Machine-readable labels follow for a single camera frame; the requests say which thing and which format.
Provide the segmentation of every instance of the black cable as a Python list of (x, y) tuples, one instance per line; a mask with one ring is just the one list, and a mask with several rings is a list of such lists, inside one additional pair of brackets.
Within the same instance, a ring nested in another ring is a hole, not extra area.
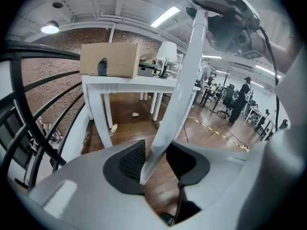
[[(265, 39), (265, 42), (266, 42), (266, 45), (268, 47), (268, 51), (269, 51), (269, 54), (270, 54), (270, 57), (271, 57), (271, 60), (272, 60), (272, 64), (273, 64), (273, 68), (274, 68), (274, 72), (275, 72), (275, 86), (278, 85), (278, 73), (277, 73), (277, 67), (276, 67), (276, 63), (275, 63), (275, 58), (274, 58), (274, 54), (273, 54), (273, 51), (272, 51), (272, 47), (271, 47), (271, 43), (269, 41), (269, 37), (268, 35), (266, 34), (265, 30), (263, 29), (262, 26), (259, 27), (259, 29), (261, 30), (263, 36), (264, 36), (264, 39)], [(278, 97), (276, 96), (276, 119), (275, 119), (275, 131), (277, 132), (277, 129), (278, 129), (278, 115), (279, 115), (279, 99)]]
[(240, 141), (233, 133), (231, 133), (230, 130), (225, 127), (225, 125), (227, 125), (227, 124), (223, 124), (224, 129), (226, 129), (230, 134), (233, 135), (234, 138), (236, 138), (240, 143), (242, 143), (248, 149), (248, 146), (245, 145), (244, 142)]
[(186, 131), (186, 122), (183, 124), (184, 132), (186, 133), (187, 142), (189, 142), (187, 131)]

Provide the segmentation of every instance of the metal frame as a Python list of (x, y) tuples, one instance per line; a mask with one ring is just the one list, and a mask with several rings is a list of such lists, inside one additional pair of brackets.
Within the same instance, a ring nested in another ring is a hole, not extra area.
[(23, 58), (63, 58), (63, 59), (71, 59), (71, 60), (80, 60), (80, 55), (59, 50), (56, 48), (43, 46), (43, 45), (36, 45), (32, 43), (25, 43), (25, 42), (13, 42), (8, 41), (4, 44), (4, 53), (0, 56), (0, 61), (10, 61), (10, 71), (11, 71), (11, 82), (12, 82), (12, 88), (13, 92), (7, 96), (5, 96), (3, 99), (0, 100), (1, 106), (5, 107), (12, 103), (12, 101), (15, 100), (15, 106), (13, 108), (10, 108), (3, 112), (3, 114), (0, 116), (0, 125), (6, 125), (7, 119), (18, 109), (21, 115), (21, 118), (24, 121), (24, 124), (21, 124), (21, 128), (18, 130), (16, 134), (12, 131), (12, 129), (9, 127), (8, 132), (12, 136), (12, 141), (10, 142), (8, 148), (4, 146), (4, 148), (7, 150), (6, 154), (4, 156), (4, 159), (2, 161), (2, 171), (7, 174), (8, 169), (11, 163), (11, 160), (13, 159), (14, 153), (16, 152), (17, 148), (21, 146), (21, 141), (24, 136), (28, 134), (28, 132), (31, 132), (31, 135), (33, 138), (37, 141), (39, 144), (39, 149), (36, 154), (36, 158), (31, 170), (30, 175), (30, 181), (28, 190), (31, 190), (33, 186), (35, 186), (37, 173), (39, 169), (40, 162), (42, 160), (44, 152), (48, 154), (54, 161), (55, 166), (53, 168), (53, 171), (55, 171), (59, 164), (64, 165), (66, 161), (61, 157), (61, 153), (66, 141), (66, 137), (69, 134), (69, 131), (76, 120), (78, 114), (80, 113), (81, 109), (84, 107), (84, 103), (81, 106), (81, 108), (78, 110), (76, 116), (74, 117), (73, 122), (71, 123), (71, 126), (69, 127), (68, 131), (65, 134), (64, 139), (62, 140), (62, 143), (60, 145), (60, 148), (58, 152), (56, 152), (51, 145), (49, 144), (49, 140), (53, 134), (53, 132), (56, 130), (57, 126), (61, 122), (61, 120), (64, 118), (66, 113), (72, 108), (72, 106), (83, 96), (83, 92), (79, 94), (72, 103), (59, 115), (59, 117), (56, 119), (54, 124), (52, 125), (49, 132), (46, 134), (46, 136), (43, 135), (41, 130), (36, 124), (36, 119), (44, 113), (53, 103), (55, 103), (58, 99), (60, 99), (62, 96), (67, 94), (69, 91), (73, 90), (77, 86), (81, 85), (81, 82), (72, 85), (64, 92), (58, 94), (54, 98), (52, 98), (50, 101), (48, 101), (46, 104), (44, 104), (34, 115), (32, 115), (31, 110), (29, 108), (25, 92), (40, 86), (42, 84), (45, 84), (49, 81), (53, 81), (58, 78), (62, 78), (65, 76), (69, 76), (72, 74), (77, 74), (79, 71), (69, 71), (64, 72), (55, 76), (47, 77), (44, 79), (40, 79), (38, 81), (32, 82), (27, 86), (23, 86), (23, 80), (22, 80), (22, 59)]

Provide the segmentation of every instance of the wooden floor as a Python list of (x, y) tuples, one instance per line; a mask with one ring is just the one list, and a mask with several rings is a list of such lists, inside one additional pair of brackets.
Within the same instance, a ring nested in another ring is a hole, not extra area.
[[(161, 105), (158, 119), (154, 122), (152, 115), (149, 114), (151, 101), (151, 98), (148, 98), (147, 101), (140, 101), (139, 94), (136, 93), (116, 93), (110, 95), (113, 123), (118, 124), (118, 129), (112, 138), (113, 145), (125, 141), (145, 139), (146, 152), (149, 151), (150, 145), (158, 130), (158, 122), (162, 120), (166, 111), (166, 107)], [(165, 98), (162, 103), (167, 105), (168, 98)], [(195, 117), (213, 130), (242, 145), (242, 143), (225, 129), (226, 127), (251, 150), (253, 144), (259, 138), (258, 134), (256, 134), (250, 124), (244, 122), (244, 118), (241, 116), (233, 126), (228, 126), (228, 122), (224, 119), (224, 114), (217, 116), (210, 112), (209, 108), (213, 108), (214, 103), (215, 101), (212, 103), (208, 101), (205, 108), (195, 105), (191, 109), (189, 116)], [(220, 110), (222, 107), (223, 105), (219, 104), (216, 109)], [(133, 112), (139, 113), (139, 116), (132, 117)], [(91, 136), (83, 149), (83, 154), (104, 148), (96, 127), (94, 123), (92, 124), (90, 126)], [(186, 132), (190, 143), (209, 148), (241, 151), (241, 148), (231, 141), (210, 131), (191, 118), (188, 118), (186, 121)], [(184, 129), (181, 130), (178, 139), (187, 140)], [(158, 168), (145, 185), (146, 200), (157, 214), (166, 212), (175, 215), (179, 195), (177, 184), (178, 180), (164, 156)]]

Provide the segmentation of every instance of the cardboard box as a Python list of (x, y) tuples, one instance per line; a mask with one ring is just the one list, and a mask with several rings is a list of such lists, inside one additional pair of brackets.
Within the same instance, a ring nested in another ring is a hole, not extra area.
[(99, 43), (81, 48), (80, 73), (94, 76), (134, 78), (138, 75), (138, 44)]

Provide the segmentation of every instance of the ceiling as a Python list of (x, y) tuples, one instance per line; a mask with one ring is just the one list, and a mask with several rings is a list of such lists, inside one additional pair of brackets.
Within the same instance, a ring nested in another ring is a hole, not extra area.
[[(60, 2), (64, 6), (56, 9), (52, 6), (54, 2)], [(290, 30), (289, 19), (279, 0), (248, 0), (248, 2), (259, 13), (261, 25), (270, 40), (280, 46), (286, 46)], [(158, 28), (152, 28), (150, 24), (172, 6), (178, 7), (181, 11)], [(7, 38), (35, 41), (46, 36), (40, 32), (40, 27), (50, 20), (58, 22), (61, 31), (86, 27), (111, 28), (115, 23), (116, 29), (119, 30), (140, 33), (160, 41), (173, 41), (179, 50), (185, 52), (193, 24), (185, 13), (187, 6), (192, 6), (190, 0), (28, 0), (16, 15)], [(233, 75), (252, 76), (256, 82), (266, 88), (274, 85), (272, 75), (255, 69), (256, 64), (272, 69), (268, 61), (263, 58), (256, 62), (222, 54), (211, 49), (208, 43), (204, 51), (207, 54), (223, 57), (222, 60), (212, 60), (212, 65), (217, 70), (225, 71), (228, 67), (232, 67)]]

